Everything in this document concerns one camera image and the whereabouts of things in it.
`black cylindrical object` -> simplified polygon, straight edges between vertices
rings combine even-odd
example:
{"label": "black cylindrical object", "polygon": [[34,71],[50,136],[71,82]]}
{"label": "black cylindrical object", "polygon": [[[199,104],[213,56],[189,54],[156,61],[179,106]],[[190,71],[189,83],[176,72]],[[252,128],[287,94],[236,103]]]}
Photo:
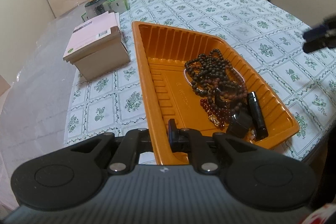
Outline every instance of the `black cylindrical object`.
{"label": "black cylindrical object", "polygon": [[247,95],[247,103],[250,108],[250,113],[252,115],[254,128],[256,131],[256,140],[260,141],[268,137],[267,128],[265,125],[264,117],[261,112],[259,101],[257,95],[254,91]]}

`gold charm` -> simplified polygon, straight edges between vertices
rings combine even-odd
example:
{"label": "gold charm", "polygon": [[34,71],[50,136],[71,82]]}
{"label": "gold charm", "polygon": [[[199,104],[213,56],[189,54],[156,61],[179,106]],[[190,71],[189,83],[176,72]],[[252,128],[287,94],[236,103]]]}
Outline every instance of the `gold charm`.
{"label": "gold charm", "polygon": [[208,119],[215,125],[215,127],[219,128],[219,121],[214,117],[214,115],[208,116]]}

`floral tablecloth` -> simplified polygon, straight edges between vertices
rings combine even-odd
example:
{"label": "floral tablecloth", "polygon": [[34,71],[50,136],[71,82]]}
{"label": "floral tablecloth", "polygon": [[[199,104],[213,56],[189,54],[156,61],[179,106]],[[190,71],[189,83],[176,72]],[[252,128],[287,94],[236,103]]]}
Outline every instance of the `floral tablecloth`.
{"label": "floral tablecloth", "polygon": [[131,23],[152,22],[226,40],[269,83],[293,113],[300,131],[275,148],[301,160],[335,119],[336,54],[302,51],[309,28],[266,0],[129,0],[120,16],[131,63],[91,82],[77,71],[65,128],[65,143],[105,131],[117,136],[147,127]]}

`orange plastic tray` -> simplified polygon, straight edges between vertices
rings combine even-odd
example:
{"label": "orange plastic tray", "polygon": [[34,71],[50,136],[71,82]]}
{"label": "orange plastic tray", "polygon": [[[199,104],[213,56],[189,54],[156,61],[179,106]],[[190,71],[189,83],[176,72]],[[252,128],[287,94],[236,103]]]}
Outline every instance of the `orange plastic tray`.
{"label": "orange plastic tray", "polygon": [[172,153],[168,120],[178,128],[194,128],[205,136],[219,131],[200,106],[184,79],[184,64],[200,53],[218,48],[245,78],[249,92],[255,91],[269,136],[256,142],[272,148],[299,131],[299,124],[263,78],[225,41],[213,35],[158,24],[132,23],[142,97],[149,132],[158,164],[186,164],[181,153]]}

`barcode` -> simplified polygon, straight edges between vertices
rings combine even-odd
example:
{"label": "barcode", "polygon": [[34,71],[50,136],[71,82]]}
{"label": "barcode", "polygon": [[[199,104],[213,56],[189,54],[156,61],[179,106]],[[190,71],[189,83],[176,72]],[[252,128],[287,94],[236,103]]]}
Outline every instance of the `barcode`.
{"label": "barcode", "polygon": [[102,37],[103,35],[106,35],[109,32],[109,30],[106,30],[105,32],[101,32],[98,37]]}

